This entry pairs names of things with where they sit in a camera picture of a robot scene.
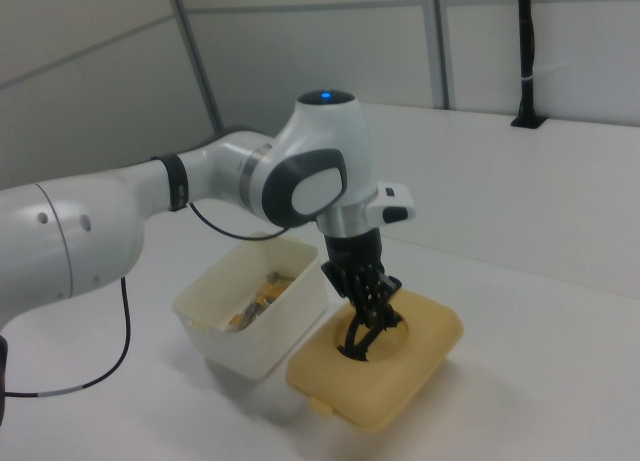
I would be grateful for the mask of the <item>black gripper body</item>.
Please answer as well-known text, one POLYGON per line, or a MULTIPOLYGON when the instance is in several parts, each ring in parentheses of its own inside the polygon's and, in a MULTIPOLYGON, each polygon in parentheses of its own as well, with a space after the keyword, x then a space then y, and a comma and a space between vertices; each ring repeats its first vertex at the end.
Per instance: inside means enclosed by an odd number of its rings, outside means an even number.
POLYGON ((340 270, 357 271, 368 267, 384 270, 381 261, 382 240, 378 228, 357 236, 325 236, 324 239, 329 261, 340 270))

